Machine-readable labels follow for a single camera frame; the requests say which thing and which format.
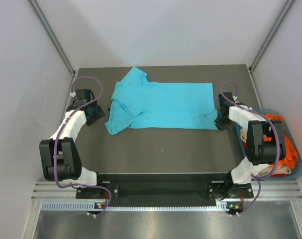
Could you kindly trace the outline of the cyan t shirt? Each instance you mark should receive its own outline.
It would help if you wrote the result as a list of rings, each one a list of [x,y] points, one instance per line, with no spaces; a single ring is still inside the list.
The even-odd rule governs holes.
[[[132,128],[216,130],[212,83],[159,83],[133,67],[111,96],[109,134]]]

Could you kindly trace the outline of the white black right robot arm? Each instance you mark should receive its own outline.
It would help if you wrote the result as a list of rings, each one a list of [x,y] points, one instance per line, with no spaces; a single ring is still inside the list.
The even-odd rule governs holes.
[[[215,125],[226,130],[232,122],[247,130],[246,153],[240,164],[227,175],[224,192],[230,197],[242,191],[252,179],[266,180],[286,157],[285,133],[280,120],[270,120],[260,112],[233,101],[232,93],[218,95],[219,114]]]

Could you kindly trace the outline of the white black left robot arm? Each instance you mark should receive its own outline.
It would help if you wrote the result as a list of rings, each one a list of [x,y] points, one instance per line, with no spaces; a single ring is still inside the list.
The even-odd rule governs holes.
[[[105,113],[91,90],[76,90],[71,96],[73,101],[57,131],[39,144],[43,175],[47,181],[86,185],[88,193],[97,198],[104,193],[104,185],[96,172],[82,166],[76,139],[83,126],[93,125]]]

